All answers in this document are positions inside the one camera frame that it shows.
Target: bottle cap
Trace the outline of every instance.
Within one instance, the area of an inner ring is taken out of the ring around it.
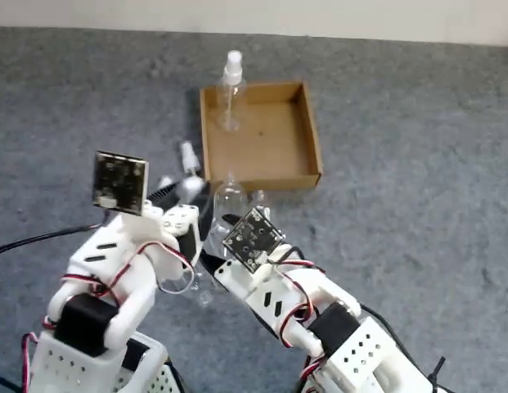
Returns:
[[[224,67],[224,83],[235,86],[243,79],[243,67],[241,62],[243,55],[239,51],[230,51],[228,53],[227,65]]]

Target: mounting hole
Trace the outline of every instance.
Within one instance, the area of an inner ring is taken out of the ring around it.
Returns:
[[[272,293],[271,292],[267,292],[264,294],[264,306],[265,307],[268,307],[270,305],[270,301],[272,299]]]

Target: white spray nozzle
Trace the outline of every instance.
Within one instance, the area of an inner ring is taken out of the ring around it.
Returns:
[[[243,55],[239,51],[230,51],[228,53],[227,65],[224,67],[224,81],[226,84],[234,86],[243,79],[243,66],[241,62]]]
[[[200,169],[199,159],[190,142],[181,143],[182,168],[185,174],[195,174]]]

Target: circuit board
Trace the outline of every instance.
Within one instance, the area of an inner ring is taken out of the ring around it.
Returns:
[[[254,273],[261,261],[263,252],[270,255],[284,240],[284,236],[257,209],[253,208],[228,233],[223,245],[251,273]]]
[[[105,209],[141,215],[146,199],[148,162],[97,151],[92,202]]]

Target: cardboard box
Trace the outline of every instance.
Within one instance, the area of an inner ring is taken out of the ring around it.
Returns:
[[[231,170],[247,191],[317,185],[322,160],[309,92],[299,82],[249,84],[241,129],[217,124],[217,89],[200,91],[205,178],[221,183]]]

